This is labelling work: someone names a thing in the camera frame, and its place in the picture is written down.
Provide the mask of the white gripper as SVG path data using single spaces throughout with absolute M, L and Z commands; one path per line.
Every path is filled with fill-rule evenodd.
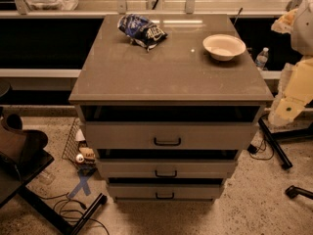
M 313 58 L 285 64 L 268 120 L 276 126 L 294 121 L 313 100 Z

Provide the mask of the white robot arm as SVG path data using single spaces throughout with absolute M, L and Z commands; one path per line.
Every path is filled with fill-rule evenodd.
M 292 50 L 302 55 L 295 65 L 285 64 L 268 117 L 271 124 L 283 126 L 293 122 L 313 100 L 313 0 L 304 0 L 282 15 L 271 29 L 289 33 Z

